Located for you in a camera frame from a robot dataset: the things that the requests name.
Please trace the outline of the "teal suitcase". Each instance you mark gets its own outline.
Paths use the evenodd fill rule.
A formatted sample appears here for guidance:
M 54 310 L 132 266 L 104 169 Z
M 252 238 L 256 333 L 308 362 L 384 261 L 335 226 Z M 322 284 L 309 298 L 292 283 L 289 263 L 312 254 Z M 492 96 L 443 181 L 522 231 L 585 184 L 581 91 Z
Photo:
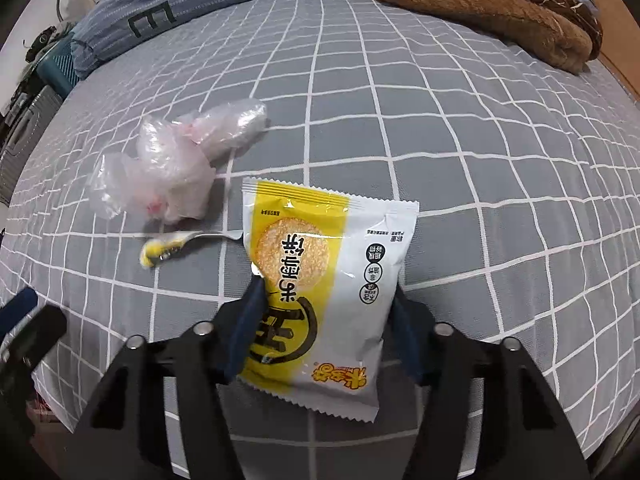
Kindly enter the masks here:
M 74 70 L 74 61 L 70 50 L 71 42 L 72 35 L 58 40 L 40 58 L 36 66 L 38 77 L 63 100 L 68 97 L 80 81 Z

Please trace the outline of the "white pink plastic bag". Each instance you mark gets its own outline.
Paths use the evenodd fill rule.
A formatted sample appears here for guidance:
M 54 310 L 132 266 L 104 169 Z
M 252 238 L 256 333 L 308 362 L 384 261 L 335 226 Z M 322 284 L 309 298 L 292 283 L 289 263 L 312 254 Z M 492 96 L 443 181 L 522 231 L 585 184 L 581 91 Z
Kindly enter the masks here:
M 222 103 L 165 120 L 143 118 L 136 154 L 104 154 L 87 181 L 94 213 L 123 212 L 175 224 L 206 215 L 217 174 L 213 163 L 253 144 L 268 127 L 267 104 L 258 99 Z

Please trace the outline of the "grey checked bed sheet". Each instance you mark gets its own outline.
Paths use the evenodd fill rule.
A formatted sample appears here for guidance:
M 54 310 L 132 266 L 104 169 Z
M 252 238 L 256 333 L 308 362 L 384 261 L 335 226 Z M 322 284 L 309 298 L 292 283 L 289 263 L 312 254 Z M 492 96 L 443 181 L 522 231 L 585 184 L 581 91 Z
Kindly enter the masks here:
M 405 292 L 475 338 L 512 335 L 586 454 L 639 399 L 639 110 L 599 63 L 580 76 L 459 24 L 374 0 L 254 0 L 198 18 L 81 81 L 32 153 L 1 291 L 66 307 L 35 383 L 70 434 L 124 339 L 184 332 L 245 289 L 243 246 L 196 240 L 140 266 L 151 226 L 96 217 L 85 183 L 134 154 L 141 119 L 252 96 L 271 128 L 222 162 L 203 228 L 242 224 L 245 177 L 415 200 Z

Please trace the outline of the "wooden headboard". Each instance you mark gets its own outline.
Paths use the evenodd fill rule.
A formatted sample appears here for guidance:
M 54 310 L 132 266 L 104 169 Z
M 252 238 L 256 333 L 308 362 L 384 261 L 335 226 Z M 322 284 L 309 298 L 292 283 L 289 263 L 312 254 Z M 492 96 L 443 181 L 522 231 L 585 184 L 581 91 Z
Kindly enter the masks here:
M 623 0 L 594 0 L 604 36 L 599 60 L 639 99 L 639 25 Z

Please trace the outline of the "grey hard suitcase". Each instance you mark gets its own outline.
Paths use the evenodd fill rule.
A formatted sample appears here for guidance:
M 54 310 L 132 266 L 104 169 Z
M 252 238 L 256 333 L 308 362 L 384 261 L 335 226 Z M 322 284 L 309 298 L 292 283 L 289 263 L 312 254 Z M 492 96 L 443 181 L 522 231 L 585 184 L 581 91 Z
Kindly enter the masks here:
M 10 206 L 17 181 L 32 151 L 62 105 L 60 96 L 44 86 L 10 129 L 1 151 L 1 203 Z

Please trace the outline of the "yellow white rice cracker packet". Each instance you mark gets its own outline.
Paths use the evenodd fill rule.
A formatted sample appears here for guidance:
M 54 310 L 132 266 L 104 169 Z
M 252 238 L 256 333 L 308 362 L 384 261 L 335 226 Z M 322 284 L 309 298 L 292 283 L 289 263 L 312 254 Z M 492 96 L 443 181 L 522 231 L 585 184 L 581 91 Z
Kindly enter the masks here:
M 244 247 L 267 307 L 242 381 L 322 414 L 373 422 L 383 332 L 420 205 L 246 178 Z

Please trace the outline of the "brown fleece blanket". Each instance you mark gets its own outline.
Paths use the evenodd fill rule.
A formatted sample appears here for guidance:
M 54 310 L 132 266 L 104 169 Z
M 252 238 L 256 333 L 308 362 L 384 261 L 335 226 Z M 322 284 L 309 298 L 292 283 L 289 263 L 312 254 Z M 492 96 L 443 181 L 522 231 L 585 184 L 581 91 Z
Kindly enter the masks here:
M 382 0 L 455 21 L 517 44 L 572 74 L 600 54 L 603 30 L 579 0 Z

